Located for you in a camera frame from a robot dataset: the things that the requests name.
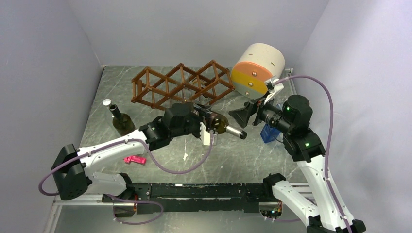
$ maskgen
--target black metal frame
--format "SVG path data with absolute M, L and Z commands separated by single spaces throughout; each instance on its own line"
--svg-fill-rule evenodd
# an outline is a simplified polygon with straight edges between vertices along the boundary
M 277 202 L 263 183 L 134 183 L 138 200 L 161 203 L 164 212 L 232 211 L 260 213 L 259 202 Z M 102 202 L 117 202 L 103 195 Z M 157 205 L 139 205 L 136 214 L 160 212 Z M 118 217 L 135 214 L 133 207 L 115 207 Z

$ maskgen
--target brown wooden lattice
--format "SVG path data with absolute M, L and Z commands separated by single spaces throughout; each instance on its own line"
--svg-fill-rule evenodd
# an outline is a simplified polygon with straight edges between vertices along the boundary
M 206 71 L 209 67 L 213 67 L 213 71 L 215 73 L 215 77 L 211 79 L 202 75 L 202 73 Z M 182 80 L 181 82 L 171 78 L 171 76 L 177 71 L 180 71 L 181 80 Z M 189 73 L 191 76 L 185 79 L 184 72 Z M 221 78 L 225 74 L 227 75 L 229 82 Z M 150 85 L 150 75 L 154 75 L 160 78 L 160 80 Z M 146 76 L 146 83 L 143 83 L 143 81 L 141 80 L 143 76 Z M 166 90 L 159 89 L 158 87 L 164 82 L 166 84 Z M 169 90 L 169 83 L 176 85 L 176 87 L 173 88 L 172 90 Z M 229 69 L 219 65 L 214 60 L 207 63 L 205 66 L 200 68 L 198 71 L 194 71 L 186 67 L 184 64 L 180 63 L 165 75 L 157 71 L 154 71 L 150 67 L 145 67 L 139 74 L 137 74 L 132 79 L 132 84 L 133 84 L 133 97 L 132 97 L 133 103 L 136 103 L 136 102 L 142 103 L 147 106 L 150 106 L 153 109 L 156 108 L 160 110 L 165 110 L 165 107 L 163 107 L 162 104 L 169 99 L 177 100 L 180 102 L 185 102 L 183 98 L 176 96 L 176 94 L 182 91 L 184 88 L 190 89 L 195 92 L 195 94 L 191 96 L 190 98 L 188 98 L 188 100 L 186 101 L 194 101 L 196 98 L 203 95 L 206 98 L 211 98 L 208 104 L 213 104 L 214 102 L 220 100 L 222 97 L 224 97 L 225 95 L 235 90 L 232 84 L 232 80 L 230 78 Z M 223 93 L 219 95 L 216 95 L 215 86 L 218 84 L 222 84 L 226 86 L 228 90 L 224 91 Z M 149 92 L 152 93 L 152 102 L 143 100 L 143 96 L 147 95 Z M 160 100 L 156 101 L 155 93 L 162 96 Z

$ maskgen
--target bottle cap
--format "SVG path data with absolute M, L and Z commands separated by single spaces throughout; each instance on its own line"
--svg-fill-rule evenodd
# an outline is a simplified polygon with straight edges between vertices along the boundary
M 108 107 L 111 103 L 112 103 L 112 101 L 110 99 L 103 100 L 103 105 L 106 106 L 106 107 Z

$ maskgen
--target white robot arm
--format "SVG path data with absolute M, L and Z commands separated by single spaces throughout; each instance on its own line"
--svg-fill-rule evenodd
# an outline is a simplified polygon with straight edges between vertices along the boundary
M 347 225 L 351 225 L 350 232 L 353 233 L 366 231 L 364 223 L 354 219 L 344 204 L 329 169 L 328 178 L 325 177 L 325 149 L 318 135 L 309 128 L 312 116 L 309 101 L 303 96 L 292 95 L 283 104 L 282 110 L 277 109 L 272 105 L 272 100 L 283 88 L 283 85 L 277 83 L 279 79 L 276 77 L 267 80 L 265 84 L 269 92 L 264 97 L 251 100 L 245 103 L 244 108 L 230 111 L 229 114 L 244 128 L 250 116 L 256 113 L 253 125 L 264 121 L 283 133 L 285 149 L 302 170 L 316 205 L 298 193 L 279 173 L 263 179 L 270 194 L 281 200 L 301 219 L 307 226 L 308 233 L 346 233 L 349 232 Z

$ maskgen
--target wine bottle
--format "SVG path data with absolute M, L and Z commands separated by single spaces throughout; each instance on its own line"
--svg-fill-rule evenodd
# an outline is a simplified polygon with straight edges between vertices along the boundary
M 125 136 L 136 129 L 130 116 L 126 113 L 121 113 L 117 105 L 110 104 L 109 110 L 114 116 L 112 124 L 120 136 Z
M 213 112 L 216 114 L 212 120 L 211 127 L 214 129 L 218 134 L 222 134 L 224 132 L 229 133 L 233 136 L 236 136 L 240 139 L 245 139 L 247 136 L 247 132 L 243 130 L 239 130 L 231 125 L 229 125 L 229 121 L 225 116 L 222 114 Z

